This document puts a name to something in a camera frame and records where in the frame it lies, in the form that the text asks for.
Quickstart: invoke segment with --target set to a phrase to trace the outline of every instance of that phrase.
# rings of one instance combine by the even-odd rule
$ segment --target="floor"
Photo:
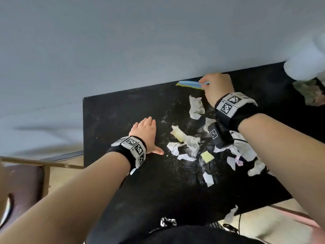
[[[83,165],[83,156],[60,161],[60,163]],[[65,184],[79,172],[81,170],[52,167],[49,193]],[[280,202],[277,205],[306,213],[294,199]],[[238,228],[238,221],[239,216],[235,216],[231,225]],[[274,208],[264,207],[242,214],[240,231],[242,235],[251,238],[262,237],[265,241],[274,244],[305,244],[308,243],[311,227],[295,222]]]

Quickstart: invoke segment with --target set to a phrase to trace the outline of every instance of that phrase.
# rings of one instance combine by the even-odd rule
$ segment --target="hand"
[[[212,107],[224,95],[234,92],[234,87],[231,82],[229,74],[211,73],[202,77],[199,83],[210,82],[210,84],[201,85],[205,90],[205,97]]]
[[[164,154],[161,148],[155,146],[156,121],[153,120],[151,116],[149,116],[149,118],[144,118],[140,123],[136,122],[129,135],[141,138],[147,146],[147,153]]]

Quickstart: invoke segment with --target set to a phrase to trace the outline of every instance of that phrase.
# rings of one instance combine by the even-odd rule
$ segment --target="yellow sticky note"
[[[205,163],[210,162],[212,159],[214,159],[214,156],[212,156],[208,151],[205,151],[201,154],[201,157],[205,161]]]

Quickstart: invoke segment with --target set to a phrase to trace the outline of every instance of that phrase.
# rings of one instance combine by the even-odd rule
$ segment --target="gray wall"
[[[325,0],[0,0],[0,154],[82,149],[82,98],[286,60]]]

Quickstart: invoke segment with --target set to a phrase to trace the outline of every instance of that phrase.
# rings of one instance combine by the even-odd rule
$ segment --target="black table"
[[[235,91],[254,98],[264,113],[324,142],[321,112],[323,107],[305,106],[304,98],[292,87],[293,80],[283,70],[283,63],[229,72]],[[91,231],[87,243],[118,243],[135,234],[159,226],[163,216],[181,224],[206,224],[223,219],[235,204],[237,213],[274,204],[291,196],[278,180],[264,170],[249,177],[254,167],[246,162],[233,171],[226,163],[229,150],[212,153],[213,144],[200,130],[205,117],[212,118],[204,91],[175,86],[176,82],[147,86],[84,98],[83,133],[84,164],[103,156],[109,145],[128,135],[132,125],[152,116],[157,122],[156,145],[164,156],[150,154],[113,197]],[[189,95],[202,97],[205,117],[189,117]],[[200,136],[202,143],[197,158],[208,150],[215,157],[208,164],[177,160],[167,149],[176,142],[171,125],[178,125],[187,135]],[[214,185],[207,188],[203,172],[213,175]]]

